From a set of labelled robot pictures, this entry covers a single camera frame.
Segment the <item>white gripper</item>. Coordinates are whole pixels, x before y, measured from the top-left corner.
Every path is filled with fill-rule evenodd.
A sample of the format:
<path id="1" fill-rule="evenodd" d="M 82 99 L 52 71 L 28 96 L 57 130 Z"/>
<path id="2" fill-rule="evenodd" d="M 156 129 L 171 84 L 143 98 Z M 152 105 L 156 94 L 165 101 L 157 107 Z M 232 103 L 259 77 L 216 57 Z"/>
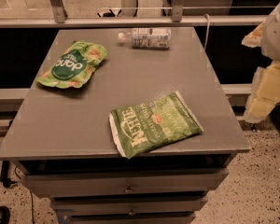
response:
<path id="1" fill-rule="evenodd" d="M 243 38 L 242 44 L 249 48 L 261 46 L 264 56 L 276 60 L 266 68 L 257 68 L 245 104 L 244 120 L 259 123 L 280 103 L 280 3 L 265 22 Z"/>

